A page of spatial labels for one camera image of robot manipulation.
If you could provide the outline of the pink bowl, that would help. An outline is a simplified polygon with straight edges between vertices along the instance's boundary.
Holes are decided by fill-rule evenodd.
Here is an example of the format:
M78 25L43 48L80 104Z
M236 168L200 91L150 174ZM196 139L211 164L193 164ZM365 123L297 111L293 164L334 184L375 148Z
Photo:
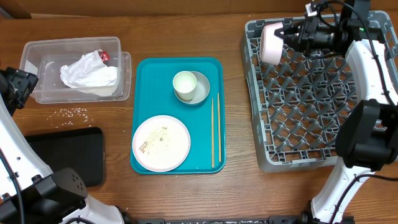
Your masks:
M280 28L283 28L283 24L278 22L266 25L262 30L259 58L264 63L278 65L281 60L284 41L274 34Z

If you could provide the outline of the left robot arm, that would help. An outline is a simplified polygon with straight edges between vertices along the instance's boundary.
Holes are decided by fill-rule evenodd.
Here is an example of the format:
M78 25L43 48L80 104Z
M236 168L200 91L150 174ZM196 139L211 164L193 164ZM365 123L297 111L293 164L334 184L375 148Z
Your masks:
M90 196L73 169L53 172L28 144L12 116L38 80L1 70L1 223L135 223L127 211Z

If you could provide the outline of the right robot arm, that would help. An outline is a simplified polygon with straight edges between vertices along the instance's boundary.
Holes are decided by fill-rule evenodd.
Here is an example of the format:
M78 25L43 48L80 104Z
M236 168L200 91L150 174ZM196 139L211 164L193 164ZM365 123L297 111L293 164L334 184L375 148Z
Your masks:
M341 55L354 76L358 103L335 139L337 162L320 193L309 201L299 223L353 223L344 212L361 186L397 158L397 91L386 65L386 38L368 21L369 1L342 1L333 23L322 17L333 1L311 2L305 18L278 23L263 41L288 45L309 56Z

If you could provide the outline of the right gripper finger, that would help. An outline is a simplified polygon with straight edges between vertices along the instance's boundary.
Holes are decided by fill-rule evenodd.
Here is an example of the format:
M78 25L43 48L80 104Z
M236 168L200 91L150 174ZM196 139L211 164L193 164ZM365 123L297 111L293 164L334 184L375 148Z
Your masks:
M300 50L300 39L298 37L284 37L283 41L290 48L294 50Z
M285 24L283 22L277 23L277 28L274 31L275 36L288 36L288 35L296 35L300 36L303 34L303 27L306 24L306 21L298 21L292 24Z

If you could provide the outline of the white napkin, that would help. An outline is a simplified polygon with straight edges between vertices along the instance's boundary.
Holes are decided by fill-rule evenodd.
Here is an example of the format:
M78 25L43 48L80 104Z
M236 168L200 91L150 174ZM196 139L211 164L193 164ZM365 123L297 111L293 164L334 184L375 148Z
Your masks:
M83 78L103 67L105 67L105 64L100 57L100 53L95 50L82 55L77 62L71 65L63 65L60 69L60 78L66 86L74 88L73 84L79 78Z
M103 67L71 82L71 88L82 88L83 93L111 96L117 89L118 68Z

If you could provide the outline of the red wrapper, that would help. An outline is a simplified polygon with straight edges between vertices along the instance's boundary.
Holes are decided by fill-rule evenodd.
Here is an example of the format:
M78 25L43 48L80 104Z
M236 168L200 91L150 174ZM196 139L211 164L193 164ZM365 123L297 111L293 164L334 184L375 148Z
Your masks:
M98 51L98 54L103 62L110 60L110 57L106 51Z

